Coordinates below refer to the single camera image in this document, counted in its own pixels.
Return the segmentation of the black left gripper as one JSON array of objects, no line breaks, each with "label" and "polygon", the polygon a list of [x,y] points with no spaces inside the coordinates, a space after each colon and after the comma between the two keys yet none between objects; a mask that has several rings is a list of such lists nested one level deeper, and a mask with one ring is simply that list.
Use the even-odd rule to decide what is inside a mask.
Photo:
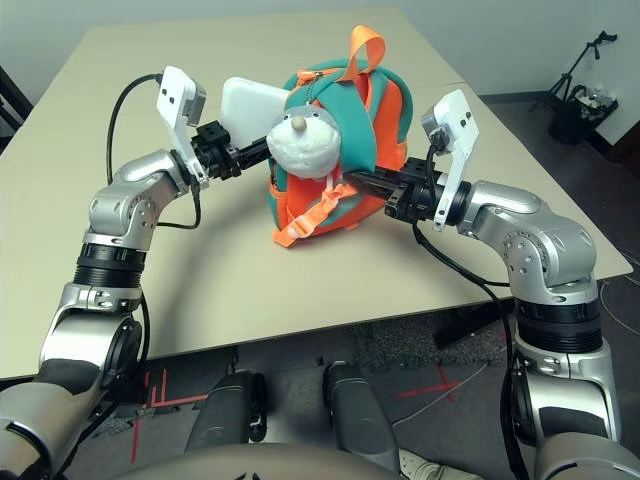
[{"label": "black left gripper", "polygon": [[239,177],[240,168],[251,168],[271,157],[265,138],[240,149],[237,155],[229,132],[218,121],[197,127],[192,147],[209,179]]}]

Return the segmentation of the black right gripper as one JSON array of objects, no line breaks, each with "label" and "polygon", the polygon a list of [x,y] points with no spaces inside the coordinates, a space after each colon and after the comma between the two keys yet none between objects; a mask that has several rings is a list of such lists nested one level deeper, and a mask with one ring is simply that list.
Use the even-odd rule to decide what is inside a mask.
[{"label": "black right gripper", "polygon": [[384,213],[391,218],[432,220],[441,196],[436,174],[432,159],[410,157],[400,170],[377,166],[375,173],[346,173],[344,180],[359,193],[387,199]]}]

